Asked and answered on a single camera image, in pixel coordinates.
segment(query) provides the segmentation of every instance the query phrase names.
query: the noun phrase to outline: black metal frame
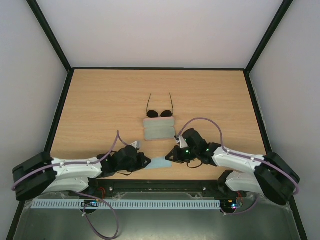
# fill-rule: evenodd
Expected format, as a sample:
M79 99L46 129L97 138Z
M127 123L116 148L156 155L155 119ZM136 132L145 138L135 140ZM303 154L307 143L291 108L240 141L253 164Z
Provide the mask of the black metal frame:
M34 15L36 16L36 18L38 19L43 31L45 32L46 36L48 37L48 39L50 40L54 50L56 51L58 57L60 58L63 66L65 67L66 71L68 72L66 80L65 80L65 84L62 90L62 94L60 97L60 101L58 103L57 106L57 110L56 113L54 115L54 119L53 119L53 123L49 132L49 136L45 145L45 152L50 152L54 139L55 139L55 135L58 129L58 125L59 125L59 121L61 118L61 114L64 108L64 104L66 102L66 98L68 95L68 91L69 91L69 87L71 84L71 80L74 74L74 71L76 69L98 69L98 70L181 70L181 71L243 71L244 77L245 77L245 81L248 87L248 91L250 94L250 98L251 98L251 102L252 102L252 106L254 109L254 113L256 116L256 120L259 126L259 130L261 133L261 137L262 137L262 141L264 144L264 148L266 152L270 152L272 151L271 148L271 144L269 142L268 139L268 135L267 135L267 131L266 131L266 127L264 125L264 121L260 112L260 108L257 102L257 98L255 95L255 91L254 88L252 86L252 81L250 79L250 72L252 71L253 67L255 66L255 64L257 63L260 55L262 54L263 50L265 49L265 47L267 46L269 40L271 39L272 35L274 34L274 32L276 31L278 25L280 24L281 20L283 19L284 15L286 14L287 10L289 9L291 3L293 2L293 0L284 0L279 8L279 10L277 11L276 15L274 16L270 26L268 27L266 33L264 34L260 44L258 45L256 51L254 52L250 62L248 63L246 69L243 68L183 68L183 67L71 67L71 65L69 64L64 52L62 51L54 33L52 32L44 14L42 13L38 3L36 0L26 0L31 8L31 10L33 11ZM106 181L109 182L110 184L112 184L112 187L114 188L114 191L116 191L116 188L119 188L119 190L121 190L121 188L124 188L124 186L130 186L129 188L136 188L137 187L137 183L142 183L144 185L144 187L146 186L146 184L148 185L148 187L150 187L151 189L153 188L152 186L154 186L154 188L159 187L159 184L161 185L168 185L172 186L172 183L174 182L176 188L179 187L183 187L185 185L185 183L191 184L194 187L194 191L198 191L201 190L201 188L203 188L204 186L206 186L207 184L209 184L210 181L205 181L205 180L186 180L186 181L132 181L132 180L112 180L112 181ZM307 235L303 226L303 223L301 221L300 215L299 215L299 211L295 202L294 197L292 197L289 200L289 204L291 207L291 210L293 212L293 217L295 219L295 223L300 235L300 238L302 240L307 240ZM16 210L16 213L14 215L13 221L12 221L12 225L10 227L9 233L7 235L7 240L13 240L17 227L18 227L18 223L19 223L19 219L21 216L21 213L23 211L25 202L21 201L18 205L18 208Z

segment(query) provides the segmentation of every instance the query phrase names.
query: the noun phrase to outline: black frame bar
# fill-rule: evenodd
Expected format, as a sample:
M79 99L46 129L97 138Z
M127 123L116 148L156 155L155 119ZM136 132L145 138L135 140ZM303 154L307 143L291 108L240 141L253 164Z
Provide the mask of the black frame bar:
M68 72L66 80L65 80L65 84L61 93L61 97L54 115L54 119L53 119L53 123L48 135L48 139L44 148L45 152L50 152L55 136L56 136L56 132L58 129L58 125L59 125L59 121L63 112L63 108L66 102L66 98L68 95L68 91L70 88L70 84L72 81L72 77L74 74L74 71L76 69L86 69L86 70L92 70L92 69L96 69L96 70L180 70L180 71L243 71L244 77L245 77L245 81L248 87L248 91L250 94L250 98L251 98L251 102L252 102L252 106L254 109L254 113L256 116L256 120L259 126L259 130L261 133L261 137L262 137L262 141L264 144L264 148L266 152L270 152L272 151L271 148L271 144L270 141L268 139L268 135L267 135L267 131L266 131L266 127L260 112L260 108L257 102L257 98L255 95L255 91L252 85L252 81L250 79L250 72L252 71L252 69L254 68L255 64L257 63L260 55L262 54L263 50L265 49L265 47L267 46L269 40L271 39L271 37L273 36L274 32L276 31L278 25L280 24L281 20L283 19L284 15L286 14L286 12L288 11L290 5L292 4L293 0L284 0L279 8L279 10L277 11L276 15L274 16L270 26L268 27L266 33L264 34L261 42L259 43L257 49L255 50L250 62L248 63L246 69L243 68L183 68L183 67L71 67L71 65L69 64L62 48L60 47L60 44L58 43L53 31L51 30L43 12L41 11L38 3L36 0L26 0L31 8L31 10L33 11L35 17L37 18L39 24L41 25L43 31L45 32L46 36L48 37L49 41L52 44L52 47L54 48L56 54L58 55L58 57L60 58L64 68L66 69L66 71ZM201 183L201 184L205 184L204 181L194 181L195 183ZM300 218L300 214L295 202L294 197L291 197L291 199L289 200L289 204L290 204L290 208L292 210L293 213L293 217L297 226L297 230L299 232L300 238L301 240L307 240L307 235L303 226L303 223L301 221ZM13 240L18 224L19 224L19 220L20 220L20 216L23 212L24 209L24 205L25 202L21 201L19 202L18 208L16 210L16 213L14 215L9 233L7 235L7 240Z

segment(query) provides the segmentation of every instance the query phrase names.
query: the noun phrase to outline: sunglasses lens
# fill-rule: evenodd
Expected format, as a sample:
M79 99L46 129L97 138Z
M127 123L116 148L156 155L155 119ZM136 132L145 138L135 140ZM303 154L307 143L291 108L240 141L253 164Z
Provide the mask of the sunglasses lens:
M172 112L170 110L165 110L161 113L162 118L172 117Z
M154 110L149 110L146 115L151 119L159 117L159 114Z

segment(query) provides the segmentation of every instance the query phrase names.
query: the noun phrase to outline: wooden tabletop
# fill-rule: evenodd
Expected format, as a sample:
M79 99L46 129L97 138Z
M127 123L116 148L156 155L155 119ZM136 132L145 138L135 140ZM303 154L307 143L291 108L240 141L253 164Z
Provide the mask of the wooden tabletop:
M53 142L51 155L61 159L86 159L106 153L117 130L127 143L142 141L141 152L163 157L174 139L144 140L143 120L149 109L161 113L174 106L176 133L192 118L205 117L222 129L224 144L233 150L264 154L265 148L242 71L210 70L86 70L74 71ZM220 143L216 127L203 120L192 122L207 142ZM124 146L118 141L115 150ZM196 160L190 167L197 166ZM226 169L186 164L142 169L109 179L216 180Z

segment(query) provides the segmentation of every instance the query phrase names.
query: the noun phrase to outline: light blue cloth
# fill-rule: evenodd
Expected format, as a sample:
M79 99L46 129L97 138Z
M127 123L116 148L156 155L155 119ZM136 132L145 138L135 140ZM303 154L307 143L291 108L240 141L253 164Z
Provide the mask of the light blue cloth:
M165 159L164 156L151 159L151 163L145 169L161 169L172 167L172 162Z

